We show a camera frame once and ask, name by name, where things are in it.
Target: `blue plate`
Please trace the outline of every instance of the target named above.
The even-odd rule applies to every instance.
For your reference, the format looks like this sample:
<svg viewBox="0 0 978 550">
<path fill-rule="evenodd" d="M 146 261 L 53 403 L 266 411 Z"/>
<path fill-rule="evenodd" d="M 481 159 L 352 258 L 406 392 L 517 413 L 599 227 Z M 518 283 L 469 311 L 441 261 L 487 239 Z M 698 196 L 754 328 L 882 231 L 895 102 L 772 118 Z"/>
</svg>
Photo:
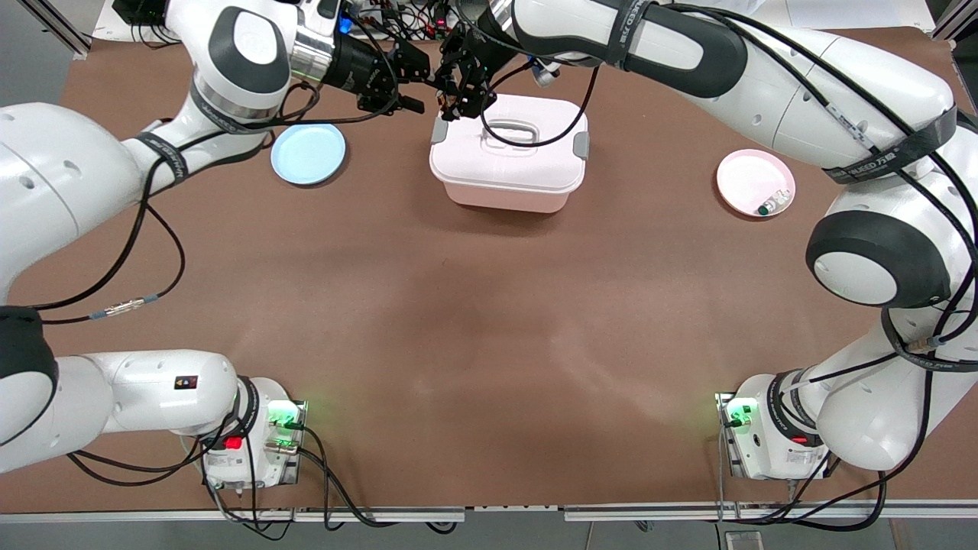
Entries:
<svg viewBox="0 0 978 550">
<path fill-rule="evenodd" d="M 332 124 L 291 126 L 272 146 L 272 168 L 295 185 L 315 185 L 329 179 L 343 164 L 346 140 Z"/>
</svg>

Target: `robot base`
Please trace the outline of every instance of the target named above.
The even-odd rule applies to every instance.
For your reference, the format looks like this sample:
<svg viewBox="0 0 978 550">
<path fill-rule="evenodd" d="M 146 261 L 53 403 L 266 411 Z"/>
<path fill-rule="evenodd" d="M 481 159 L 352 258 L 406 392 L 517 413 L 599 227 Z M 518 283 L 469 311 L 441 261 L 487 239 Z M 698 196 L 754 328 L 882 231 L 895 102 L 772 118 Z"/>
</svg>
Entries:
<svg viewBox="0 0 978 550">
<path fill-rule="evenodd" d="M 203 457 L 207 482 L 214 488 L 251 488 L 252 468 L 255 488 L 296 482 L 296 453 L 302 442 L 302 430 L 286 429 L 280 424 L 283 420 L 302 424 L 305 403 L 290 401 L 285 389 L 273 380 L 252 378 L 250 382 L 258 397 L 250 432 L 243 437 L 228 437 L 222 445 L 225 448 L 208 451 Z M 244 383 L 239 386 L 242 395 L 247 395 Z M 249 406 L 246 402 L 243 398 L 239 415 L 245 414 Z"/>
<path fill-rule="evenodd" d="M 718 393 L 717 406 L 724 424 L 740 421 L 737 428 L 721 427 L 727 441 L 731 474 L 752 480 L 806 480 L 819 467 L 828 449 L 808 447 L 781 434 L 771 419 L 768 385 L 774 375 L 747 379 L 736 395 Z M 816 472 L 820 480 L 823 471 Z"/>
</svg>

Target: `pink plate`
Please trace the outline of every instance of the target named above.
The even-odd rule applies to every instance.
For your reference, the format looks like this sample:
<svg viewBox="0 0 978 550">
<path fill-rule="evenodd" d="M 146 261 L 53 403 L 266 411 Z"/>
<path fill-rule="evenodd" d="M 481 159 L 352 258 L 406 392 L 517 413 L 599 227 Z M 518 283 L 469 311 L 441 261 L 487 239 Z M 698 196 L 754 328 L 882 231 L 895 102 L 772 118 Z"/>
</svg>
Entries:
<svg viewBox="0 0 978 550">
<path fill-rule="evenodd" d="M 717 187 L 727 204 L 738 212 L 756 217 L 771 217 L 783 212 L 791 206 L 795 196 L 791 170 L 779 158 L 756 149 L 742 149 L 727 155 L 717 168 Z M 758 208 L 778 192 L 788 194 L 786 204 L 780 206 L 776 214 L 759 213 Z"/>
</svg>

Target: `small vial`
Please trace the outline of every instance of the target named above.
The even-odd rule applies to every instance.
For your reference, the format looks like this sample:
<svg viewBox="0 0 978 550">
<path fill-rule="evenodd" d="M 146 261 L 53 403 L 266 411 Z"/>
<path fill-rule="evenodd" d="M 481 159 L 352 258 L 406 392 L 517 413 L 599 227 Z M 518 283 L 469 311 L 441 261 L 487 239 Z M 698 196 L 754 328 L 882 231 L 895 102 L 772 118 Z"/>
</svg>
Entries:
<svg viewBox="0 0 978 550">
<path fill-rule="evenodd" d="M 781 189 L 774 193 L 762 205 L 757 208 L 757 213 L 762 216 L 770 216 L 784 210 L 791 201 L 791 192 Z"/>
</svg>

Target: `brown leather mat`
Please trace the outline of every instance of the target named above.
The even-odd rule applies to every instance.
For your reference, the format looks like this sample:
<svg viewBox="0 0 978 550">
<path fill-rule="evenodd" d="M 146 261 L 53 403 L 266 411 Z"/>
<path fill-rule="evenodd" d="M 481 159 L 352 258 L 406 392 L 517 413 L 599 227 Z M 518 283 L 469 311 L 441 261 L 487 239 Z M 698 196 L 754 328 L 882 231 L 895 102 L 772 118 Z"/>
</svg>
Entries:
<svg viewBox="0 0 978 550">
<path fill-rule="evenodd" d="M 846 34 L 941 74 L 968 105 L 946 43 L 911 28 Z M 124 138 L 175 114 L 191 72 L 181 48 L 98 42 L 72 65 L 63 103 Z M 589 72 L 564 73 L 547 90 L 523 76 L 503 91 L 579 102 Z M 430 90 L 409 93 L 429 114 L 343 127 L 349 168 L 327 188 L 289 187 L 265 153 L 160 196 L 187 248 L 184 282 L 140 311 L 50 328 L 55 352 L 225 353 L 310 401 L 310 425 L 362 504 L 712 501 L 713 393 L 820 361 L 876 315 L 829 295 L 804 264 L 837 186 L 789 160 L 798 196 L 785 214 L 731 214 L 714 170 L 753 144 L 661 85 L 602 70 L 587 177 L 551 216 L 453 204 L 428 169 Z M 324 96 L 313 115 L 355 114 L 351 97 Z M 132 216 L 27 271 L 12 302 L 87 287 Z M 153 292 L 175 264 L 148 222 L 117 280 L 64 314 Z M 978 498 L 976 417 L 971 394 L 891 497 Z M 182 457 L 167 433 L 105 435 L 91 450 L 147 465 Z M 872 477 L 842 469 L 811 496 Z M 262 491 L 260 505 L 317 506 L 320 479 L 305 467 L 298 487 Z M 740 500 L 785 496 L 781 482 L 729 487 Z M 191 468 L 146 488 L 102 485 L 66 458 L 0 477 L 5 513 L 209 508 Z"/>
</svg>

